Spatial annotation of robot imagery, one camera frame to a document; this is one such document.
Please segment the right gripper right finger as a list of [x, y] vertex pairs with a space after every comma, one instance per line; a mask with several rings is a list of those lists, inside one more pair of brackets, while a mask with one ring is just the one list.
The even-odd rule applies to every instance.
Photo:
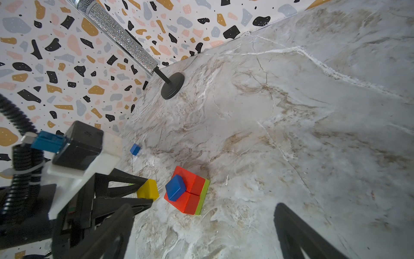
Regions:
[[274, 225], [285, 259], [345, 259], [346, 256], [331, 245], [284, 203], [278, 203]]

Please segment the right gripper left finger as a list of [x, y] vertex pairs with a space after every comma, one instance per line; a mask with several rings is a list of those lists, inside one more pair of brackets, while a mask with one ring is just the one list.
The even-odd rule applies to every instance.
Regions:
[[64, 254], [66, 259], [123, 259], [133, 227], [130, 205], [121, 206], [90, 236]]

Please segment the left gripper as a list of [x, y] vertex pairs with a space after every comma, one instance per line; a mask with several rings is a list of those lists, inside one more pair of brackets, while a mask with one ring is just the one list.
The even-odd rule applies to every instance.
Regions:
[[51, 239], [51, 255], [60, 259], [122, 206], [128, 205], [133, 215], [150, 209], [151, 199], [124, 197], [138, 191], [147, 181], [116, 168], [109, 175], [96, 173], [95, 182], [88, 181], [75, 195], [74, 211], [70, 213], [67, 205], [54, 220], [49, 219], [48, 213], [57, 186], [42, 186], [23, 221], [1, 225], [1, 250]]

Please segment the small yellow cube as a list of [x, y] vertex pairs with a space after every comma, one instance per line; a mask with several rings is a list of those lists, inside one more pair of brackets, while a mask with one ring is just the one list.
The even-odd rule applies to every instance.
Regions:
[[138, 199], [155, 201], [159, 198], [158, 188], [155, 180], [148, 179], [137, 191]]

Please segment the dark blue square block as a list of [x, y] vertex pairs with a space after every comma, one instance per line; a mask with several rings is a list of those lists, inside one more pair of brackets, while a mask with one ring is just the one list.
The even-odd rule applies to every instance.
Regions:
[[141, 147], [138, 144], [133, 144], [132, 147], [130, 148], [130, 153], [133, 156], [137, 156], [140, 150], [141, 150]]

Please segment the small blue cube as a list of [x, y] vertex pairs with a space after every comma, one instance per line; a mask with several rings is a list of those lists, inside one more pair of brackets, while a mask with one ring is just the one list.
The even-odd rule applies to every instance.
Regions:
[[180, 175], [175, 175], [166, 184], [167, 199], [176, 202], [185, 192], [187, 188], [184, 180]]

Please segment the red block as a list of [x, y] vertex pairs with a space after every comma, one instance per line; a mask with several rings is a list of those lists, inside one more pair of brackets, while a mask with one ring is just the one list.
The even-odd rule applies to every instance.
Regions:
[[180, 166], [177, 166], [175, 168], [173, 176], [175, 175], [179, 175], [183, 179], [187, 192], [197, 196], [201, 195], [203, 187], [207, 183], [207, 179], [198, 176]]
[[167, 194], [165, 194], [164, 199], [181, 213], [189, 215], [196, 215], [197, 207], [200, 202], [199, 196], [188, 192], [184, 192], [176, 201], [170, 201]]

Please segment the lime green long block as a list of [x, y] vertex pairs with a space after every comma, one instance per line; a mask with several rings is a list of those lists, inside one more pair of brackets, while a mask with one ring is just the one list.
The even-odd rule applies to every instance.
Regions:
[[199, 196], [199, 203], [198, 203], [197, 209], [195, 211], [195, 215], [200, 215], [201, 214], [201, 210], [202, 210], [202, 207], [203, 207], [206, 195], [207, 195], [209, 185], [210, 185], [210, 180], [206, 179], [205, 183], [204, 183], [204, 186], [202, 188], [202, 191], [200, 193], [200, 196]]

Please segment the black microphone stand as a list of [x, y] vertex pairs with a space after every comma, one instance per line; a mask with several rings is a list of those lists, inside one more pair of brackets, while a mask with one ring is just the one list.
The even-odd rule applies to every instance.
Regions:
[[165, 82], [161, 89], [161, 96], [165, 100], [174, 97], [184, 84], [185, 76], [183, 73], [177, 72], [167, 77], [158, 67], [154, 69], [154, 72]]

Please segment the glitter silver microphone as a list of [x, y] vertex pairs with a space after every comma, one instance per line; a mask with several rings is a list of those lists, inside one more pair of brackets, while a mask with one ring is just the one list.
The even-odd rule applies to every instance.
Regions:
[[68, 3], [128, 53], [148, 74], [153, 74], [158, 70], [157, 61], [98, 1], [68, 0]]

